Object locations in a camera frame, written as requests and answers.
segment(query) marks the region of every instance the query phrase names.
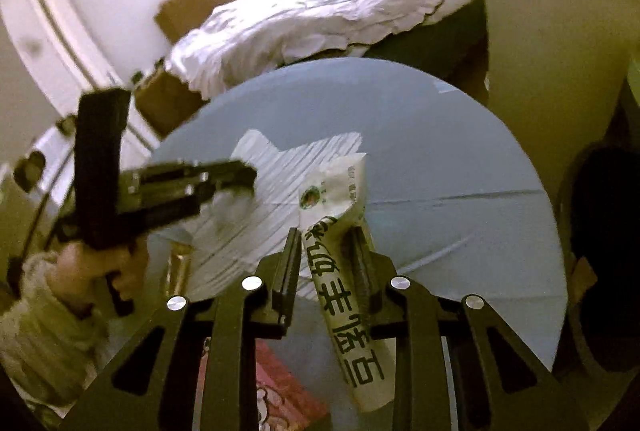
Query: beige sleeve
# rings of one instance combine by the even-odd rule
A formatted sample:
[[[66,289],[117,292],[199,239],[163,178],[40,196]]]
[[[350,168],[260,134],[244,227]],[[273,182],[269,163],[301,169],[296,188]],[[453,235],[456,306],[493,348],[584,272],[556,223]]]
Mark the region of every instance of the beige sleeve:
[[[45,274],[56,259],[38,254],[25,263],[22,298],[0,316],[0,359],[33,401],[61,407],[81,395],[106,326],[95,313],[78,319],[52,294]]]

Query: human hand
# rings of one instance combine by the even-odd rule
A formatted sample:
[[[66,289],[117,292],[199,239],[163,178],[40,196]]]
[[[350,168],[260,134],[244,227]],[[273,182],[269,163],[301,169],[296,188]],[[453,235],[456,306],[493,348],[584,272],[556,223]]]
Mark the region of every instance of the human hand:
[[[94,251],[82,242],[70,243],[47,273],[47,284],[73,313],[86,316],[95,303],[97,279],[115,272],[112,285],[122,300],[129,300],[142,289],[148,258],[146,236],[130,247],[106,251]]]

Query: blue table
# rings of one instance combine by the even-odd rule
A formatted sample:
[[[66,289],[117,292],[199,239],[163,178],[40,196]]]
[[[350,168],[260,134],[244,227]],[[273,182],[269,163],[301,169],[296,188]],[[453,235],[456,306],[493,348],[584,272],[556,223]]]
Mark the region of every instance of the blue table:
[[[376,251],[435,295],[484,296],[552,366],[566,306],[552,208],[526,154],[488,110],[393,62],[314,61],[223,94],[171,134],[153,161],[228,158],[249,128],[280,150],[361,133]],[[150,249],[157,290],[166,254],[160,243]],[[139,312],[122,328],[135,326]],[[273,350],[331,406],[335,430],[390,429],[388,407],[356,414],[316,303],[296,302],[289,335]]]

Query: round logo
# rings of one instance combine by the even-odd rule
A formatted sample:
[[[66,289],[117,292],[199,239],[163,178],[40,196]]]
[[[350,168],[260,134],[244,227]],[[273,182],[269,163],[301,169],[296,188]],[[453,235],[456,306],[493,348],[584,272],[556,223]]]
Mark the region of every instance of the round logo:
[[[309,187],[300,198],[300,208],[307,209],[315,207],[320,201],[320,189]]]

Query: white blanket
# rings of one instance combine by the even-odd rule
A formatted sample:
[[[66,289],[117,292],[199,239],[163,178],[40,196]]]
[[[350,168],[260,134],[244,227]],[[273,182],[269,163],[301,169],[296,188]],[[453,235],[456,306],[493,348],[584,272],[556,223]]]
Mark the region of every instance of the white blanket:
[[[283,64],[410,30],[444,1],[238,0],[215,8],[181,39],[165,67],[207,100]],[[446,1],[440,8],[449,14],[470,0]]]

